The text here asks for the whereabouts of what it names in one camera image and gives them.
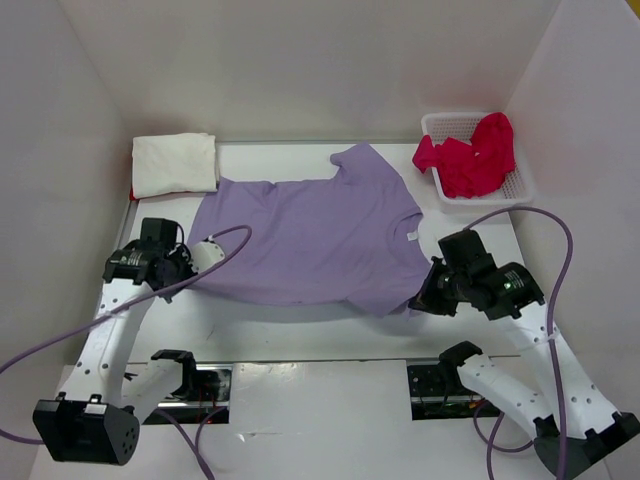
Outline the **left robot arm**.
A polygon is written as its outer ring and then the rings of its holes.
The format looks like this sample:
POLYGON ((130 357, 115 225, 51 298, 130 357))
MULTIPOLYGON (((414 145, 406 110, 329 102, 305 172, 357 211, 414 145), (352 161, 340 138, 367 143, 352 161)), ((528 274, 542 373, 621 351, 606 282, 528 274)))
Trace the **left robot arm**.
POLYGON ((107 319, 92 328, 80 357, 53 400, 41 400, 33 422, 58 462, 124 465, 137 447, 140 427, 164 398, 184 400, 199 387, 192 353, 160 350, 141 373, 126 379, 127 364, 142 321, 158 293, 194 276, 191 255, 178 239, 181 226, 146 218, 140 237, 115 251, 103 273, 107 319))

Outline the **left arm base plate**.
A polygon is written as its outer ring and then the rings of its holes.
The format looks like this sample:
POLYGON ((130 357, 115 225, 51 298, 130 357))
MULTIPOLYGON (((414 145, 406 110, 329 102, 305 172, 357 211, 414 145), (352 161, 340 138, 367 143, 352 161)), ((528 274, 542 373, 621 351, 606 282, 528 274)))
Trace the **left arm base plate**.
POLYGON ((145 425, 168 424, 163 411, 183 425, 227 424, 232 386, 231 364, 199 363, 194 386, 182 397, 163 399, 144 421, 145 425))

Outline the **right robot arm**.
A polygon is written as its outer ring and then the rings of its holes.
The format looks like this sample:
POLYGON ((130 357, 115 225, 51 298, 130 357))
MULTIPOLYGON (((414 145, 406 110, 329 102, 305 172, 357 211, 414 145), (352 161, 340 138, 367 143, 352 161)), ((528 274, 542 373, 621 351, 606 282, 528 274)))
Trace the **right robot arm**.
POLYGON ((410 308, 455 316, 459 304, 471 305, 506 335, 538 385, 527 388, 463 341, 438 357, 443 389, 466 388, 484 397, 526 432, 542 464, 563 479, 576 478, 638 436, 638 418, 599 391, 558 327, 548 322, 550 304, 523 265, 497 266, 471 229, 438 244, 442 255, 433 258, 410 308))

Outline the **white t shirt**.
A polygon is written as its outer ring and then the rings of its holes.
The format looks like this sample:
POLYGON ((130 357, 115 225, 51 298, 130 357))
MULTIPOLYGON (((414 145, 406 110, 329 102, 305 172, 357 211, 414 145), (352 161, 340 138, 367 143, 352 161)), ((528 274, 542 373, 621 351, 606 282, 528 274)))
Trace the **white t shirt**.
POLYGON ((218 183, 214 135, 182 133, 133 139, 131 187, 137 199, 216 192, 218 183))

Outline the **lavender t shirt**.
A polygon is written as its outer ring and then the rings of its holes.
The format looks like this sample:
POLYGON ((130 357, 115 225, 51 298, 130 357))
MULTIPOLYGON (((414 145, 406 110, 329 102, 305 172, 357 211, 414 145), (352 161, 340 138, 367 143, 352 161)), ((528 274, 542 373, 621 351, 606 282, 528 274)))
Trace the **lavender t shirt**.
POLYGON ((370 145, 330 158, 330 179, 240 182, 206 195, 188 243, 235 257, 195 283, 212 295, 270 306, 348 302, 370 315, 402 311, 431 264, 418 239, 422 211, 370 145))

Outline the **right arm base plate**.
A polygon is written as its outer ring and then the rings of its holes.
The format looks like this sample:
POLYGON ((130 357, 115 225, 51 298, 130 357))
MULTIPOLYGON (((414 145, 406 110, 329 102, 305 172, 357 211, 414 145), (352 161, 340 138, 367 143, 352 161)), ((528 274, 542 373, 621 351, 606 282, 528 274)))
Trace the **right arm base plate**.
POLYGON ((485 403, 437 360, 408 361, 406 373, 414 421, 472 418, 485 403))

